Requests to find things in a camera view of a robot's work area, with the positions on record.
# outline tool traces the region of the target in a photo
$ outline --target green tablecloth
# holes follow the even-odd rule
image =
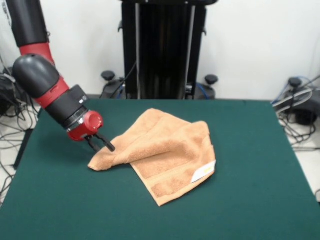
[[[320,207],[267,102],[91,100],[112,139],[147,109],[206,121],[216,172],[158,207],[130,165],[87,168],[93,151],[40,117],[0,210],[3,240],[320,239]]]

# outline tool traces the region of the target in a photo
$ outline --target white label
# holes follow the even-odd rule
[[[217,161],[214,160],[202,167],[200,167],[195,173],[193,174],[191,183],[194,183],[195,181],[198,181],[199,179],[202,179],[204,176],[213,173],[215,171]]]
[[[12,19],[11,19],[11,15],[10,15],[6,0],[2,0],[2,9],[3,9],[4,14],[6,15],[6,18],[8,19],[9,26],[11,27],[12,26]]]

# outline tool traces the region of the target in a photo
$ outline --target black stand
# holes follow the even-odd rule
[[[195,98],[206,5],[217,0],[122,0],[129,99]]]

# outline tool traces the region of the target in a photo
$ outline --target towel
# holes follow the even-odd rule
[[[180,198],[215,172],[214,147],[204,121],[190,123],[149,109],[111,142],[115,151],[102,148],[88,167],[104,171],[130,163],[159,207]]]

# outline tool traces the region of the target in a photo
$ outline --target white wall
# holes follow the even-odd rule
[[[102,71],[124,74],[120,1],[41,3],[53,58],[68,84],[99,94]],[[10,66],[19,51],[0,12],[1,53]],[[289,77],[320,73],[320,0],[220,0],[208,7],[206,29],[198,80],[218,75],[219,98],[269,100]]]

